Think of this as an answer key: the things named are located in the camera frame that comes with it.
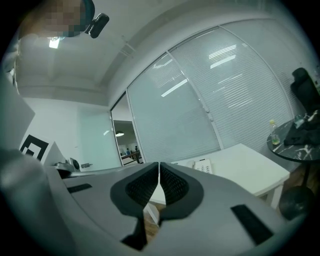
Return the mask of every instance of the round black table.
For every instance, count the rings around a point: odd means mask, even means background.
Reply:
[[[289,188],[283,193],[279,202],[281,214],[288,220],[308,213],[315,202],[313,192],[307,188],[307,181],[312,163],[320,162],[320,145],[284,145],[286,136],[294,121],[288,121],[276,129],[280,138],[278,145],[273,145],[271,135],[267,139],[268,148],[280,158],[306,164],[305,174],[301,186]]]

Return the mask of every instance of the telephone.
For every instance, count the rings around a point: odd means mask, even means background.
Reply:
[[[207,174],[214,174],[213,171],[212,171],[212,166],[211,166],[211,162],[210,162],[210,159],[202,159],[200,161],[193,161],[193,160],[190,160],[186,163],[185,165],[186,167],[189,167],[189,168],[193,168],[193,169],[196,169],[200,172],[204,172],[204,173],[207,173]]]

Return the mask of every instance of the doorway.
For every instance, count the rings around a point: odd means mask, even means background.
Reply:
[[[122,165],[143,164],[144,160],[126,94],[114,105],[111,115]]]

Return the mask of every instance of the glass wall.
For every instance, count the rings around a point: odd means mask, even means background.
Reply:
[[[265,154],[269,121],[281,125],[303,111],[289,77],[308,61],[299,43],[271,33],[288,37],[282,30],[268,19],[225,24],[149,66],[128,87],[145,160],[189,159],[240,143]]]
[[[142,73],[128,95],[147,162],[172,162],[220,149],[200,100],[169,55]]]
[[[207,104],[224,147],[242,143],[260,152],[269,120],[292,118],[276,77],[246,43],[223,28],[172,50]]]

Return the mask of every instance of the window blinds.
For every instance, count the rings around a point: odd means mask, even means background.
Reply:
[[[188,79],[164,55],[129,87],[128,96],[147,162],[172,162],[220,149]]]
[[[294,70],[300,67],[310,70],[299,42],[272,19],[245,20],[222,27],[244,40],[260,54],[281,82],[293,114],[303,114],[305,110],[290,88],[294,82]]]
[[[292,118],[271,70],[226,30],[200,35],[171,54],[202,95],[225,148],[242,143],[261,152],[270,134],[269,120],[284,123]]]

